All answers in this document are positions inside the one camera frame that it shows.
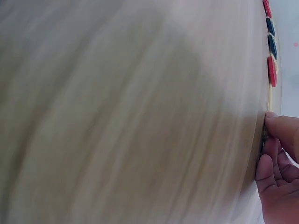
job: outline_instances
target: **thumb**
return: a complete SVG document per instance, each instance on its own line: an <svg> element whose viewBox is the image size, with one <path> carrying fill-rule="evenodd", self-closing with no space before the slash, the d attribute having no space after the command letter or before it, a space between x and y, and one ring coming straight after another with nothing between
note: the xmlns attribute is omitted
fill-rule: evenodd
<svg viewBox="0 0 299 224"><path fill-rule="evenodd" d="M266 198L265 193L273 188L277 188L277 184L273 174L273 161L270 156L264 154L261 156L256 168L256 185L263 203Z"/></svg>
<svg viewBox="0 0 299 224"><path fill-rule="evenodd" d="M266 113L265 124L268 132L280 140L284 149L294 159L299 159L299 118L276 116L273 112Z"/></svg>

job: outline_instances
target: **hand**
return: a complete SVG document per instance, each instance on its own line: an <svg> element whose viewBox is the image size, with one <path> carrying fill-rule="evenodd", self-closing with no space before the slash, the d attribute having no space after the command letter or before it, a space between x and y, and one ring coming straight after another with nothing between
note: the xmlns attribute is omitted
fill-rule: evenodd
<svg viewBox="0 0 299 224"><path fill-rule="evenodd" d="M299 223L299 118L266 114L271 138L265 142L256 169L256 184L266 224Z"/></svg>

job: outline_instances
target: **blurry surface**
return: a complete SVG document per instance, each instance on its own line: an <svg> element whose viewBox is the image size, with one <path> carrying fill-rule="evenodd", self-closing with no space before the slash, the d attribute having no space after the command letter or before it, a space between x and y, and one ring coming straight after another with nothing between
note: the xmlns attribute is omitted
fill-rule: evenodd
<svg viewBox="0 0 299 224"><path fill-rule="evenodd" d="M3 0L2 224L260 223L260 0Z"/></svg>

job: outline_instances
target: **fingernail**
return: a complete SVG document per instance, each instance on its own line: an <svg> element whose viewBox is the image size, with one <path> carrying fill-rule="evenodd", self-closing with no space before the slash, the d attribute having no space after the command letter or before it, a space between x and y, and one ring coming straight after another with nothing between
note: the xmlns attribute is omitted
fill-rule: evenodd
<svg viewBox="0 0 299 224"><path fill-rule="evenodd" d="M273 117L277 117L277 114L272 112L272 111L266 112L266 118L267 119L270 119L270 118L273 118Z"/></svg>

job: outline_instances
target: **finger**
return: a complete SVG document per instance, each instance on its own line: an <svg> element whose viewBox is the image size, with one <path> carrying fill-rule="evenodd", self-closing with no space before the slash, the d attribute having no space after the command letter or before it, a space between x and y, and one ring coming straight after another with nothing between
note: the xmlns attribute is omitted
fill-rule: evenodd
<svg viewBox="0 0 299 224"><path fill-rule="evenodd" d="M256 168L256 185L262 200L262 195L267 191L277 188L273 174L273 162L270 156L261 156Z"/></svg>
<svg viewBox="0 0 299 224"><path fill-rule="evenodd" d="M280 174L279 166L277 163L278 159L278 151L282 151L281 145L278 139L270 138L265 142L263 148L263 154L267 154L271 157L273 163L273 174L275 181L278 186L287 184L285 180L283 180L282 175Z"/></svg>
<svg viewBox="0 0 299 224"><path fill-rule="evenodd" d="M273 112L267 112L265 125L271 136L287 143L288 146L294 146L295 152L289 152L290 147L286 147L285 150L289 154L299 155L299 152L296 152L296 150L299 150L299 118L277 117Z"/></svg>
<svg viewBox="0 0 299 224"><path fill-rule="evenodd" d="M299 178L299 169L292 164L284 150L281 150L278 154L278 166L282 178L288 183L291 183L295 179Z"/></svg>
<svg viewBox="0 0 299 224"><path fill-rule="evenodd" d="M296 156L295 156L295 153L294 153L294 146L286 143L286 142L283 142L281 141L281 146L282 148L284 148L284 150L289 154L289 156L295 161L297 162L297 159L296 159Z"/></svg>

